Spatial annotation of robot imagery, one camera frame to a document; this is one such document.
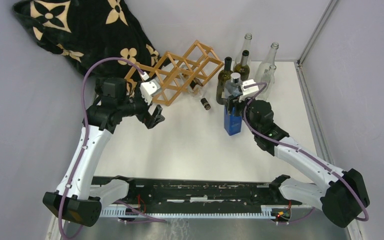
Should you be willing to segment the blue glass bottle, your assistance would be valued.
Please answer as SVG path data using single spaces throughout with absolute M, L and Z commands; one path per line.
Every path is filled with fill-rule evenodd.
M 240 116 L 236 116 L 236 108 L 234 107 L 234 98 L 236 98 L 241 92 L 239 90 L 241 84 L 241 75 L 234 72 L 230 75 L 230 80 L 225 83 L 224 86 L 224 129 L 229 136 L 233 136 L 241 132 L 242 119 Z

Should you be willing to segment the dark wine bottle red label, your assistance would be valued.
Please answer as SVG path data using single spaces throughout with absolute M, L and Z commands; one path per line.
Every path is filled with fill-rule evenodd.
M 232 58 L 227 56 L 224 59 L 224 68 L 219 72 L 217 76 L 217 87 L 216 87 L 216 102 L 219 105 L 225 104 L 224 90 L 225 84 L 231 79 L 232 73 Z

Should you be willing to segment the tall clear glass bottle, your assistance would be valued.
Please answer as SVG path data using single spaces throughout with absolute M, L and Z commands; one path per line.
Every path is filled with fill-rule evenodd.
M 279 49 L 279 43 L 273 42 L 270 46 L 269 52 L 265 59 L 259 64 L 254 80 L 256 83 L 259 83 L 261 81 L 261 78 L 264 73 L 266 73 L 269 70 L 270 65 L 275 64 L 275 59 L 277 55 L 277 51 Z

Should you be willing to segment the dark green wine bottle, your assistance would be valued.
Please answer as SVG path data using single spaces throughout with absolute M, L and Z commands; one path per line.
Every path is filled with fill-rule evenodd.
M 241 81 L 246 81 L 249 79 L 250 67 L 248 65 L 249 51 L 243 50 L 241 54 L 241 59 L 238 64 L 235 65 L 233 72 L 240 74 Z

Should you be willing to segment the small clear bottle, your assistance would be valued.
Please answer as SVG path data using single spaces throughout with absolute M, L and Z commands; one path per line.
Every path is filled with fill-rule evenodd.
M 277 67 L 274 64 L 271 64 L 267 71 L 265 71 L 259 78 L 260 83 L 266 83 L 266 87 L 263 89 L 263 91 L 256 97 L 257 100 L 263 100 L 267 101 L 268 97 L 270 95 L 270 92 L 273 88 L 273 85 L 275 83 L 275 71 Z

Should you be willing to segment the clear bottle with black label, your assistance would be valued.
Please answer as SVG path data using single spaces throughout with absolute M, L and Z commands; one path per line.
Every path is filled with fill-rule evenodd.
M 233 68 L 235 68 L 235 66 L 241 62 L 243 51 L 250 51 L 252 38 L 253 35 L 249 32 L 244 35 L 243 44 L 240 51 L 235 56 Z

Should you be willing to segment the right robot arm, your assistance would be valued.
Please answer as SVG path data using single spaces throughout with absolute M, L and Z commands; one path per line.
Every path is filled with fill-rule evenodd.
M 269 199 L 275 204 L 298 201 L 321 210 L 336 226 L 345 228 L 352 221 L 367 222 L 370 205 L 363 175 L 352 168 L 343 170 L 307 151 L 274 122 L 271 104 L 251 97 L 230 96 L 226 111 L 241 117 L 256 145 L 270 155 L 299 170 L 311 183 L 281 175 L 271 182 Z

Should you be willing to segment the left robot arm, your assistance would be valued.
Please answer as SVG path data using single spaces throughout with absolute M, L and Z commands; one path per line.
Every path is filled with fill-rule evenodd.
M 54 192 L 46 192 L 43 204 L 63 220 L 93 226 L 101 211 L 117 200 L 133 203 L 137 190 L 126 177 L 115 177 L 101 187 L 92 188 L 95 170 L 115 128 L 125 117 L 135 116 L 148 129 L 164 121 L 162 107 L 149 108 L 155 95 L 162 91 L 155 80 L 132 84 L 124 78 L 108 78 L 98 87 L 98 98 L 86 110 L 88 123 L 81 129 L 80 141 L 65 173 Z

